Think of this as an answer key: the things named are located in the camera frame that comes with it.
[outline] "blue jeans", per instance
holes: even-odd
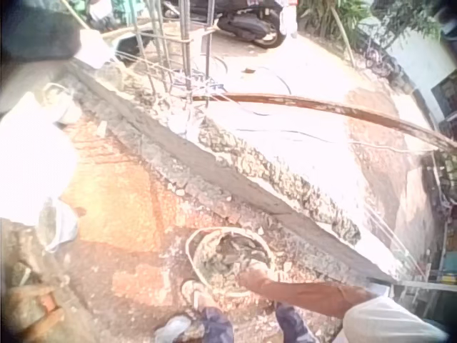
[[[276,319],[284,333],[284,343],[318,343],[297,311],[287,304],[278,303]],[[233,343],[233,327],[220,309],[203,310],[205,333],[203,343]]]

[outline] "white wall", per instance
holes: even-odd
[[[424,38],[410,31],[405,37],[397,39],[388,53],[397,59],[422,93],[434,119],[442,121],[443,112],[431,89],[456,69],[456,63],[446,47],[436,39]]]

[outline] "person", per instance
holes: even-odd
[[[261,262],[239,275],[241,286],[275,301],[275,314],[284,343],[318,342],[293,306],[343,320],[349,343],[445,342],[447,334],[425,323],[388,297],[338,282],[291,284],[278,282]],[[182,286],[184,297],[201,313],[203,343],[232,343],[233,327],[203,284]]]

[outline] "forearm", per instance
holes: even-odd
[[[267,279],[251,291],[270,300],[338,318],[343,318],[351,307],[376,297],[363,288],[336,282],[288,284]]]

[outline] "hand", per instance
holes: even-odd
[[[257,292],[272,280],[271,274],[272,271],[266,264],[253,259],[249,267],[239,274],[238,283],[252,292]]]

